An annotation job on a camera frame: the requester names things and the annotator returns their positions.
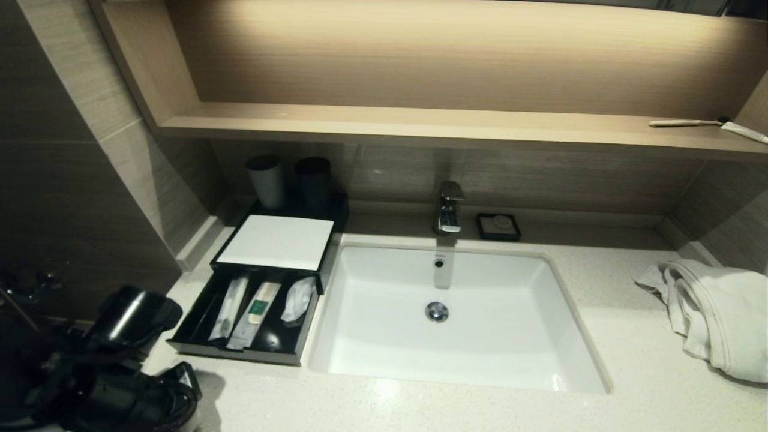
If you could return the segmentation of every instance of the white countertop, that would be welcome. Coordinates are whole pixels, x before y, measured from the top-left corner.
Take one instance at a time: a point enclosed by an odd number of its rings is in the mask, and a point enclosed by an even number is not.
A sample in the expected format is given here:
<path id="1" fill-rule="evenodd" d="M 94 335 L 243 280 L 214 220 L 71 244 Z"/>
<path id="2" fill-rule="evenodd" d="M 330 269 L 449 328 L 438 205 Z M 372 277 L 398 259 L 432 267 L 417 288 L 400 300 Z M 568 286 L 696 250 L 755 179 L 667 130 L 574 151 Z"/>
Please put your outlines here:
<path id="1" fill-rule="evenodd" d="M 403 231 L 352 217 L 342 243 L 433 248 L 422 219 L 401 219 Z M 185 273 L 168 297 L 192 306 L 211 270 L 207 263 L 231 234 L 226 228 L 197 270 Z M 320 299 L 302 367 L 284 367 L 176 354 L 158 342 L 145 363 L 150 374 L 191 363 L 204 398 L 206 432 L 261 431 L 760 431 L 768 430 L 765 388 L 726 379 L 682 351 L 666 307 L 632 282 L 657 261 L 678 258 L 658 234 L 629 228 L 561 225 L 522 227 L 524 241 L 465 240 L 460 251 L 526 251 L 548 255 L 573 298 L 596 347 L 609 394 L 576 394 L 323 374 L 306 365 L 323 317 Z M 350 234 L 378 232 L 380 234 Z M 163 339 L 174 331 L 167 332 Z"/>

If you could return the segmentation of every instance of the gray cup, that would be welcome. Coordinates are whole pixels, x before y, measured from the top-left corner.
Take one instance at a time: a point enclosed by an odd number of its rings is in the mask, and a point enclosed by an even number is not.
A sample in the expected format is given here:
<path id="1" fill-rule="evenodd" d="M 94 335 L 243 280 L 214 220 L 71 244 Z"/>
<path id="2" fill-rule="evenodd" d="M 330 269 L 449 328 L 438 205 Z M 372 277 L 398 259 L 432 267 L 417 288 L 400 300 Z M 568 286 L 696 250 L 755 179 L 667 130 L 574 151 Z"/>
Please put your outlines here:
<path id="1" fill-rule="evenodd" d="M 277 210 L 286 204 L 283 164 L 277 155 L 259 155 L 251 158 L 246 162 L 245 168 L 262 207 Z"/>

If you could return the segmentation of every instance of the towel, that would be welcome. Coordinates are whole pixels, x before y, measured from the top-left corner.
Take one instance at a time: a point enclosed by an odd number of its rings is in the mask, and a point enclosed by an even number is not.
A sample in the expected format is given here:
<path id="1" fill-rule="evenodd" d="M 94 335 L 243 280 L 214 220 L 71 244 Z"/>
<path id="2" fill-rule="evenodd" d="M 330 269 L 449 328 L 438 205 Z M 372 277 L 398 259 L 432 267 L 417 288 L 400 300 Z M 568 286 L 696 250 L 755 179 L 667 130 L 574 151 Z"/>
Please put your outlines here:
<path id="1" fill-rule="evenodd" d="M 635 283 L 661 296 L 686 353 L 732 377 L 768 382 L 768 277 L 678 260 L 652 266 Z"/>

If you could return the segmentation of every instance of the chrome faucet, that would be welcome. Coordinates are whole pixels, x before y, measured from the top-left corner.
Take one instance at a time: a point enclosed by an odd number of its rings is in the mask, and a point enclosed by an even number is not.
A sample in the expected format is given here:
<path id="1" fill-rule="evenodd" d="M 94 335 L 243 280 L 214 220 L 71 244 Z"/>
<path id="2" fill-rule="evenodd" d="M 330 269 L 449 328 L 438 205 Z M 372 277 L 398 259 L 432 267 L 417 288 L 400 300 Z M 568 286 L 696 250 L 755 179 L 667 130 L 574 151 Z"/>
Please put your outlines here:
<path id="1" fill-rule="evenodd" d="M 462 187 L 455 181 L 443 181 L 440 184 L 437 223 L 433 227 L 435 233 L 447 235 L 462 230 L 458 216 L 458 203 L 460 201 L 464 201 Z"/>

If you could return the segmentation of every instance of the white sink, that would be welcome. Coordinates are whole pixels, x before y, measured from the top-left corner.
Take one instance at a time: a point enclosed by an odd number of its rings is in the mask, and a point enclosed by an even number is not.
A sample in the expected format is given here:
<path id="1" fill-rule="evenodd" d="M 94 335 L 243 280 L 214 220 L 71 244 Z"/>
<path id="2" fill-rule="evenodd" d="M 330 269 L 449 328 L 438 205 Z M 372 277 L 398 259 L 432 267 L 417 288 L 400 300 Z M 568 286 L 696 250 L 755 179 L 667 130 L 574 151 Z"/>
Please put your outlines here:
<path id="1" fill-rule="evenodd" d="M 606 393 L 552 265 L 538 256 L 347 246 L 310 368 L 331 374 Z M 450 288 L 435 285 L 450 281 Z M 427 318 L 434 301 L 449 311 Z"/>

